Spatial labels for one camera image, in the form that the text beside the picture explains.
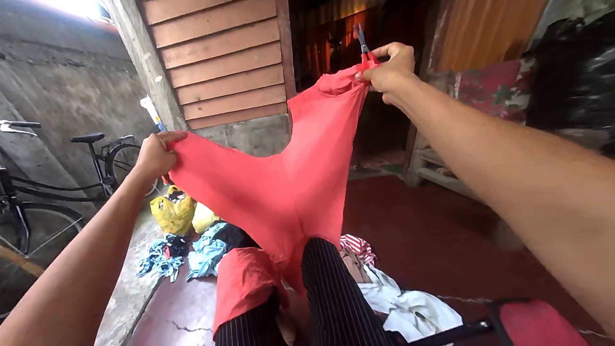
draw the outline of doorway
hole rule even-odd
[[[430,0],[289,1],[293,59],[298,91],[325,73],[360,63],[354,25],[361,24],[369,48],[402,42],[415,48],[416,72],[426,45]],[[352,169],[384,167],[401,174],[410,121],[379,94],[369,93],[359,117],[351,160]]]

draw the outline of yellow plastic bag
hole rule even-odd
[[[201,203],[196,204],[194,218],[192,219],[192,226],[196,233],[203,233],[216,220],[220,220],[220,218],[211,209]]]
[[[179,189],[175,185],[169,186],[166,195],[158,196],[149,202],[149,208],[163,232],[184,236],[192,225],[196,206],[194,200],[186,193],[183,193],[183,198],[171,201],[169,196],[177,191]]]

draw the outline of person's right hand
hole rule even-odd
[[[391,59],[375,68],[365,70],[357,79],[371,81],[373,88],[383,93],[386,104],[395,103],[392,93],[403,88],[404,79],[416,79],[415,50],[411,46],[393,42],[373,50],[376,57],[390,56]]]

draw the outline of hand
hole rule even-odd
[[[167,143],[183,140],[187,136],[185,132],[161,132],[149,135],[143,140],[133,171],[147,179],[156,179],[169,173],[175,167],[177,158],[174,152],[167,151]]]
[[[404,79],[417,79],[415,75],[415,50],[411,46],[393,42],[373,50],[376,57],[390,56],[389,61],[376,68],[365,70],[356,78],[371,81],[375,91],[383,93],[384,103],[395,104],[394,93],[403,88]]]

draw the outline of striped pants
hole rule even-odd
[[[311,310],[312,345],[393,345],[335,245],[318,238],[308,241],[301,270]],[[216,345],[286,345],[276,323],[278,307],[274,294],[223,323],[214,337]]]

